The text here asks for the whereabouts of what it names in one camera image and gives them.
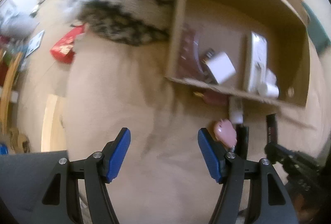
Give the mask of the person's right hand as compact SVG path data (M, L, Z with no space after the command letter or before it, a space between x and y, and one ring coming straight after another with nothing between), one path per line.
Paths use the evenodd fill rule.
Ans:
M299 223L323 223L325 206L328 198L319 194L306 194L299 190L293 182L285 185L296 211Z

